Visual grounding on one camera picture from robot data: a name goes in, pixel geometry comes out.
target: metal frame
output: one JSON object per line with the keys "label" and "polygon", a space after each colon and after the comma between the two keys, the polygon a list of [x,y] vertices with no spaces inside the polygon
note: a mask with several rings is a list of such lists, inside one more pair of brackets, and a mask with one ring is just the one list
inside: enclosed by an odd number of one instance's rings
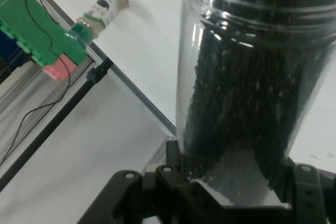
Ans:
{"label": "metal frame", "polygon": [[153,216],[164,224],[315,224],[325,223],[327,216],[331,223],[336,221],[336,178],[326,178],[312,166],[288,162],[278,196],[290,208],[228,207],[180,172],[177,141],[168,141],[166,149],[166,164],[156,171],[143,176],[133,170],[114,174],[78,223],[140,224]]}
{"label": "metal frame", "polygon": [[[92,64],[92,59],[90,57],[87,57],[72,73],[71,75],[71,84],[70,87],[81,77],[81,75],[86,71],[86,69]],[[24,82],[24,78],[20,79],[19,83]],[[65,89],[67,88],[68,81],[62,81],[58,87],[40,104],[40,106],[50,104],[53,102],[56,102],[64,93]],[[20,143],[28,136],[28,134],[37,126],[37,124],[48,114],[48,112],[53,108],[54,106],[48,106],[45,108],[42,108],[40,110],[35,111],[32,113],[32,115],[29,117],[29,120],[26,120],[22,128],[17,136],[16,144],[13,146],[11,152],[9,153],[9,156],[12,154],[12,152],[19,146]],[[15,137],[15,132],[13,133],[12,137],[7,140],[7,143],[4,145],[3,150],[0,153],[0,157],[3,153],[7,151],[9,148],[13,138]]]}

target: green lego brick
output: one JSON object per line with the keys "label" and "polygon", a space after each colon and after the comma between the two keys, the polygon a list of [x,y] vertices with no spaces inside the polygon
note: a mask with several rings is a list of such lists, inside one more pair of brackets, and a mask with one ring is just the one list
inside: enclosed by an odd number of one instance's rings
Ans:
{"label": "green lego brick", "polygon": [[[28,0],[28,8],[36,22],[50,34],[52,51],[57,56],[65,53],[77,65],[85,59],[85,50],[73,46],[73,41],[65,36],[65,30],[51,20],[36,0]],[[49,51],[49,38],[31,19],[25,0],[0,0],[0,25],[10,38],[18,40],[20,47],[33,53],[34,60],[42,67],[52,65],[58,59]]]}

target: black wire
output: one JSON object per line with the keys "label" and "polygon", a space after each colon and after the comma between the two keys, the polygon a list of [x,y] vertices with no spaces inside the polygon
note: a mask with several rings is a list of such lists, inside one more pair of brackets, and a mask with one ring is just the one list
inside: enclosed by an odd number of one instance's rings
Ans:
{"label": "black wire", "polygon": [[[48,10],[46,9],[46,7],[44,6],[42,0],[40,0],[40,2],[41,2],[41,4],[42,4],[43,8],[45,9],[45,11],[48,13],[48,15],[49,15],[49,17],[51,18],[51,20],[53,20],[54,23],[58,24],[58,23],[53,19],[53,17],[49,14],[49,12],[48,12]],[[64,66],[66,67],[67,72],[68,72],[68,85],[67,85],[67,87],[66,87],[64,93],[61,95],[61,97],[60,97],[56,102],[52,102],[52,103],[49,103],[49,104],[46,104],[46,105],[37,107],[37,108],[35,108],[35,109],[33,109],[33,110],[31,110],[31,111],[29,111],[28,113],[25,114],[25,116],[22,118],[22,120],[21,120],[21,122],[20,122],[19,128],[18,128],[17,131],[16,131],[16,134],[15,134],[13,140],[12,140],[12,143],[11,143],[11,145],[10,145],[8,151],[6,152],[5,156],[3,157],[3,159],[2,159],[2,161],[1,161],[1,163],[0,163],[0,167],[1,167],[2,164],[8,159],[8,157],[9,157],[8,154],[11,152],[12,148],[14,147],[14,144],[15,144],[15,142],[16,142],[17,136],[18,136],[18,134],[19,134],[19,132],[20,132],[20,129],[21,129],[22,124],[23,124],[24,120],[26,119],[26,117],[27,117],[28,115],[30,115],[31,113],[33,113],[34,111],[43,109],[43,108],[48,107],[48,106],[54,106],[55,104],[61,102],[61,101],[63,100],[64,96],[66,95],[68,89],[70,88],[70,84],[71,84],[71,80],[70,80],[70,71],[69,71],[68,66],[65,64],[65,62],[64,62],[64,61],[63,61],[63,60],[62,60],[62,59],[61,59],[55,52],[52,51],[53,40],[52,40],[50,34],[47,33],[47,32],[40,26],[40,24],[36,22],[35,18],[32,16],[32,14],[31,14],[31,12],[30,12],[30,10],[29,10],[29,7],[28,7],[28,0],[25,0],[25,6],[26,6],[27,12],[28,12],[30,18],[32,19],[32,21],[33,21],[33,22],[35,23],[35,25],[36,25],[42,32],[44,32],[44,33],[47,35],[47,37],[49,38],[49,40],[50,40],[49,51],[50,51],[53,55],[55,55],[55,56],[56,56],[56,57],[57,57],[57,58],[64,64]]]}
{"label": "black wire", "polygon": [[49,17],[50,17],[50,19],[52,20],[52,22],[54,22],[55,24],[59,25],[59,23],[58,23],[58,22],[52,17],[52,15],[48,12],[48,10],[47,10],[47,8],[46,8],[46,6],[44,5],[44,3],[43,3],[42,0],[40,0],[40,3],[41,3],[41,5],[43,6],[44,10],[47,11],[47,14],[49,15]]}

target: white wall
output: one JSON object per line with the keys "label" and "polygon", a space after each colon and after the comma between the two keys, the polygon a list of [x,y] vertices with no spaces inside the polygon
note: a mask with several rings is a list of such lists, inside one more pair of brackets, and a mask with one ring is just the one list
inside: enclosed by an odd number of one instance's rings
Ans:
{"label": "white wall", "polygon": [[[73,20],[96,0],[54,0]],[[172,121],[182,0],[129,0],[96,44]]]}
{"label": "white wall", "polygon": [[[81,87],[85,75],[4,163],[0,176]],[[35,84],[34,94],[43,100],[46,87]],[[18,109],[34,108],[31,98]],[[114,79],[104,77],[1,192],[0,223],[77,223],[115,172],[141,172],[165,138],[159,124]]]}
{"label": "white wall", "polygon": [[[73,20],[96,0],[54,0]],[[129,0],[97,45],[175,123],[182,0]],[[336,172],[336,63],[307,115],[290,156]]]}

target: transparent cylinder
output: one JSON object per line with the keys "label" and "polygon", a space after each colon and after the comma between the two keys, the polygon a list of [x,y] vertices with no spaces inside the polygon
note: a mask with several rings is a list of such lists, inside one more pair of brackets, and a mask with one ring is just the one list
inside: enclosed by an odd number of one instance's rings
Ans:
{"label": "transparent cylinder", "polygon": [[184,0],[176,126],[190,179],[263,203],[330,59],[336,0]]}

